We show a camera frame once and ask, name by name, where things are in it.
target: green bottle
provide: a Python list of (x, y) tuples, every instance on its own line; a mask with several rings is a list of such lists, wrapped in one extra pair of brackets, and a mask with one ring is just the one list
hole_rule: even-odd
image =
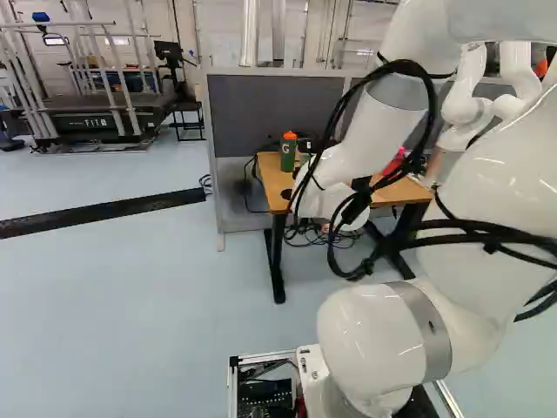
[(293, 172), (296, 161), (296, 144), (298, 135), (292, 131), (285, 132), (280, 139), (280, 170), (283, 172)]

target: gray floor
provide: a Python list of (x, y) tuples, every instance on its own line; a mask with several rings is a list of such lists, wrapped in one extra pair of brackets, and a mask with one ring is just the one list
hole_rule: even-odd
[[(205, 143), (170, 137), (145, 154), (0, 154), (0, 218), (193, 187), (206, 172)], [(316, 340), (319, 304), (348, 286), (323, 250), (285, 249), (288, 300), (275, 306), (263, 234), (230, 234), (216, 252), (212, 202), (1, 240), (0, 416), (224, 417), (229, 355)], [(381, 262), (366, 281), (396, 279)], [(519, 324), (482, 369), (448, 379), (466, 416), (554, 416), (556, 319)]]

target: window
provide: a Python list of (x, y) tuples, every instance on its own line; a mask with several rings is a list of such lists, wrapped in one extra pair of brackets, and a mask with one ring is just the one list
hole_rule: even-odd
[[(112, 37), (112, 40), (114, 41), (115, 45), (129, 45), (130, 44), (130, 39), (128, 37)], [(104, 44), (105, 45), (110, 45), (110, 43), (108, 42), (108, 37), (106, 37), (104, 39)]]
[(67, 37), (61, 37), (59, 35), (45, 35), (43, 37), (43, 42), (46, 46), (59, 46), (69, 44), (70, 39), (68, 39)]

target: orange bottle cap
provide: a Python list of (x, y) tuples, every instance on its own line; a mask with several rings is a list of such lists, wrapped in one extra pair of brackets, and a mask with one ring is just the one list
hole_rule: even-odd
[(289, 140), (295, 140), (295, 139), (298, 139), (298, 135), (296, 135), (296, 134), (295, 134), (294, 132), (292, 132), (292, 131), (288, 131), (288, 132), (285, 132), (285, 133), (283, 134), (282, 138), (284, 138), (284, 139), (289, 139)]

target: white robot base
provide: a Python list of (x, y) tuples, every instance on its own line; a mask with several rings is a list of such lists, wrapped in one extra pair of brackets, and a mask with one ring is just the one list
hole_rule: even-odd
[(375, 402), (349, 401), (329, 375), (319, 344), (299, 347), (296, 356), (305, 407), (311, 418), (389, 418), (408, 402), (411, 388), (379, 396)]

